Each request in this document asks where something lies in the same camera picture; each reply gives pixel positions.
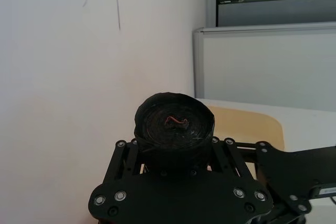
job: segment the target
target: black cable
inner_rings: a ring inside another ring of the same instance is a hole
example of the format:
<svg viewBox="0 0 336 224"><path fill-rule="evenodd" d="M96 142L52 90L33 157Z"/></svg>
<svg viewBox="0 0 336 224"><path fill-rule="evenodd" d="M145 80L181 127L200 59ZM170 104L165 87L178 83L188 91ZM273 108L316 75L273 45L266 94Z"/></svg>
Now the black cable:
<svg viewBox="0 0 336 224"><path fill-rule="evenodd" d="M333 197L330 197L331 201L336 205L336 200Z"/></svg>

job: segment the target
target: sticker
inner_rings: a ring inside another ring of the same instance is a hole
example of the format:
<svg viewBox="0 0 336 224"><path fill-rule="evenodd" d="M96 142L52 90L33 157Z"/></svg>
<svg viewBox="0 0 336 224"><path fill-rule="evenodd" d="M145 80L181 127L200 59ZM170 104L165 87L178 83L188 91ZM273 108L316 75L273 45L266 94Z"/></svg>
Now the sticker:
<svg viewBox="0 0 336 224"><path fill-rule="evenodd" d="M334 193L336 193L336 187L321 189L319 195L334 194Z"/></svg>

